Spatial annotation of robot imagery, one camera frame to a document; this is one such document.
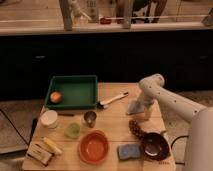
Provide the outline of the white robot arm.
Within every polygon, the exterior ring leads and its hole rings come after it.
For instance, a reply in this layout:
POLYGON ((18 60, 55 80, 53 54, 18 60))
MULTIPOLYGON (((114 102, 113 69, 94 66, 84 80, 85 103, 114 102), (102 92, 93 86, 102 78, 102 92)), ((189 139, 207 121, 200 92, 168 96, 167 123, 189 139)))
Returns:
POLYGON ((189 123, 182 171, 213 171, 213 107, 168 91, 164 84, 161 74, 141 79, 140 104, 149 108, 154 100, 158 100, 189 123))

